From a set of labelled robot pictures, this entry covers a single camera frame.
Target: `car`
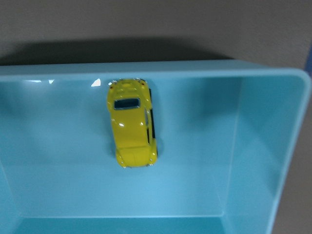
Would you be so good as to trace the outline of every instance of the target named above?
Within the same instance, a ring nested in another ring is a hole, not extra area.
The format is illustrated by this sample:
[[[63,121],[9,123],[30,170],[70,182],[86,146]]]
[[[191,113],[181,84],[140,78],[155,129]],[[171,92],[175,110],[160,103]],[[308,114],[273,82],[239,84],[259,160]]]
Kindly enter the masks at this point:
[[[109,83],[107,108],[120,166],[141,167],[157,161],[151,90],[143,79]]]

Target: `gray surface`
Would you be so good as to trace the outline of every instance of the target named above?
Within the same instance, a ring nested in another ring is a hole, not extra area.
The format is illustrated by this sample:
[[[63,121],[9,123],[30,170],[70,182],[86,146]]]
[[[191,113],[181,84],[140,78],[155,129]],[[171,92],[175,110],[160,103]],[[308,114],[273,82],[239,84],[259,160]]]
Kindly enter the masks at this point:
[[[0,3],[2,65],[231,57],[303,68],[312,39],[311,1]],[[294,154],[274,234],[311,233],[311,136],[312,105]]]

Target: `blue box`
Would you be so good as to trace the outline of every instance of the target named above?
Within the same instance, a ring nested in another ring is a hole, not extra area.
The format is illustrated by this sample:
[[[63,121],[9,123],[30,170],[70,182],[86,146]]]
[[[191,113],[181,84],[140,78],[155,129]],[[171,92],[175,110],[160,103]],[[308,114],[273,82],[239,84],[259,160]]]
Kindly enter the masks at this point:
[[[152,89],[153,167],[115,159],[119,78]],[[310,92],[238,60],[0,67],[0,233],[269,234]]]

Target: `car windshield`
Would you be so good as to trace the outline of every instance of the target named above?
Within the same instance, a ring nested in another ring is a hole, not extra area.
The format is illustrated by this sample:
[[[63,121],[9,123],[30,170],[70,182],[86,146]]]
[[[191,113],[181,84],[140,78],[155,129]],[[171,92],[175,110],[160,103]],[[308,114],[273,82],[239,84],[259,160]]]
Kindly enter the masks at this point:
[[[115,110],[126,110],[134,109],[140,107],[140,99],[138,98],[128,98],[115,101]]]

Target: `toy car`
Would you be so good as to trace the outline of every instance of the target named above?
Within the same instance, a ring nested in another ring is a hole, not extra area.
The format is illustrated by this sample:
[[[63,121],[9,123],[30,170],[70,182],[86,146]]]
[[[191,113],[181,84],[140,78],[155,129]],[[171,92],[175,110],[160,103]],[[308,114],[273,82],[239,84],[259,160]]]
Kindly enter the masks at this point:
[[[157,161],[151,90],[142,79],[109,83],[107,107],[111,114],[116,158],[120,166],[140,167]]]

